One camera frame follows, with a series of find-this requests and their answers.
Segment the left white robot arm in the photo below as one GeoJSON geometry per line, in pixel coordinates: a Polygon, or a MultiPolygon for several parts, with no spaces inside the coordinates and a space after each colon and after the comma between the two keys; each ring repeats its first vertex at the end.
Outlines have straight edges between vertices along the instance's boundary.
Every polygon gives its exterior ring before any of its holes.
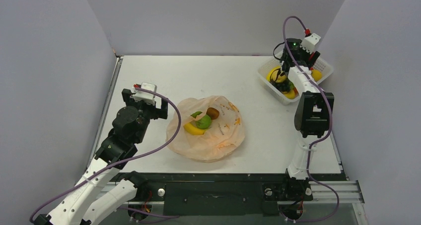
{"type": "Polygon", "coordinates": [[[30,216],[34,225],[97,225],[123,203],[147,196],[148,186],[133,171],[105,195],[102,189],[132,160],[153,154],[171,143],[178,134],[181,114],[177,106],[153,90],[139,87],[123,89],[125,106],[118,110],[108,137],[94,154],[92,161],[76,185],[38,207],[30,216]],[[176,112],[176,132],[160,147],[136,155],[151,120],[167,119],[168,107],[176,112]]]}

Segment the orange translucent plastic bag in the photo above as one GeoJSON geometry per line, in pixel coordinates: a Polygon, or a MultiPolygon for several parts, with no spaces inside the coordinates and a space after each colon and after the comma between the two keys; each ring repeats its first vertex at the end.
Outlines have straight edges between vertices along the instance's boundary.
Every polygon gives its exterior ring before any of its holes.
{"type": "Polygon", "coordinates": [[[186,158],[214,162],[230,155],[245,139],[245,125],[239,109],[224,96],[209,96],[196,99],[187,98],[178,105],[178,112],[166,129],[168,148],[186,158]],[[195,122],[206,115],[207,109],[213,107],[220,112],[211,126],[200,136],[187,133],[183,126],[195,122]],[[196,119],[191,114],[202,111],[196,119]]]}

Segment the green fake apple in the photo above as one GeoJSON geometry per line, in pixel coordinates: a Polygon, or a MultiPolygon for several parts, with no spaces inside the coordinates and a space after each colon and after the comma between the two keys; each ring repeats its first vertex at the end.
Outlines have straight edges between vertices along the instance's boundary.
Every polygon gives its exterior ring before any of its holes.
{"type": "Polygon", "coordinates": [[[195,124],[197,128],[206,130],[211,126],[212,119],[209,115],[204,115],[201,119],[197,120],[195,124]]]}

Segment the yellow fake banana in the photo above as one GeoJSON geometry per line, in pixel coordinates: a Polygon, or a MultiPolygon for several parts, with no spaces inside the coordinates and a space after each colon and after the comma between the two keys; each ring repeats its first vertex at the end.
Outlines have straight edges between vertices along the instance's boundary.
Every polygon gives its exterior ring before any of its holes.
{"type": "Polygon", "coordinates": [[[206,129],[200,129],[195,127],[193,124],[191,123],[187,123],[183,126],[184,130],[194,136],[200,136],[203,135],[206,132],[206,129]]]}

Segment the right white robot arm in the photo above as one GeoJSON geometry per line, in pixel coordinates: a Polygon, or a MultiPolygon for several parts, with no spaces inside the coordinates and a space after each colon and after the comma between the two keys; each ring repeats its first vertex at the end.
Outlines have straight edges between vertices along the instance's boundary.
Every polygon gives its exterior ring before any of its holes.
{"type": "Polygon", "coordinates": [[[281,56],[281,71],[292,82],[299,95],[294,116],[298,131],[297,146],[286,170],[287,179],[280,185],[284,199],[302,201],[311,197],[309,167],[318,142],[332,130],[334,96],[317,84],[322,78],[313,64],[319,56],[314,48],[319,37],[307,35],[303,40],[287,38],[281,56]]]}

